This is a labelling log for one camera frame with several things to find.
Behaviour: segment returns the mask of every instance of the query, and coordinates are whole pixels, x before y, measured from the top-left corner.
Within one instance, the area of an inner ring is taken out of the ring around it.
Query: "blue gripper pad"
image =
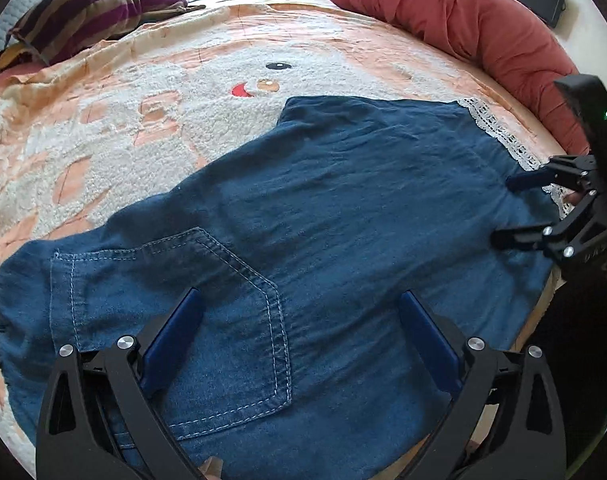
[[[461,392],[461,360],[433,318],[409,290],[398,300],[401,326],[437,388],[456,398]]]
[[[549,168],[539,168],[533,171],[522,171],[506,179],[506,187],[517,192],[533,187],[547,186],[554,180],[554,171]]]
[[[201,324],[204,308],[201,292],[191,288],[143,355],[139,386],[148,398],[170,385]]]

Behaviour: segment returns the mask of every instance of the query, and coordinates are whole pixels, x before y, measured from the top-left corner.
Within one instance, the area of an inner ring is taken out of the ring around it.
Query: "chest pocket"
[[[166,312],[186,286],[201,290],[202,324],[170,387],[154,399],[178,440],[222,431],[290,403],[277,286],[205,230],[131,250],[56,253],[51,277],[55,349],[67,343],[81,351],[109,346]],[[131,447],[123,427],[115,430],[120,446]]]

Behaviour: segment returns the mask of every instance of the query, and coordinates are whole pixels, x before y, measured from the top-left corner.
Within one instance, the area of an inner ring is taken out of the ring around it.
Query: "peach blanket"
[[[563,153],[489,76],[386,23],[328,0],[206,4],[0,83],[0,264],[171,189],[270,130],[293,95],[459,100],[523,167]],[[0,434],[34,473],[1,370]]]

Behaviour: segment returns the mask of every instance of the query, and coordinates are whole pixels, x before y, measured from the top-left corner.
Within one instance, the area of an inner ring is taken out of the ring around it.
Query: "striped pillow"
[[[8,31],[46,64],[69,59],[100,40],[118,39],[143,23],[189,10],[186,0],[42,0]]]

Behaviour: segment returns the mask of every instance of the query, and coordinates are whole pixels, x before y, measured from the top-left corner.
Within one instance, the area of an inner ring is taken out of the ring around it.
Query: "denim shirt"
[[[541,294],[549,261],[488,241],[555,219],[542,190],[506,189],[518,171],[456,103],[292,98],[272,131],[170,192],[3,263],[16,420],[34,440],[62,345],[110,345],[192,285],[203,322],[152,402],[194,462],[221,457],[227,479],[369,478],[448,402],[401,332],[398,296],[507,349]]]

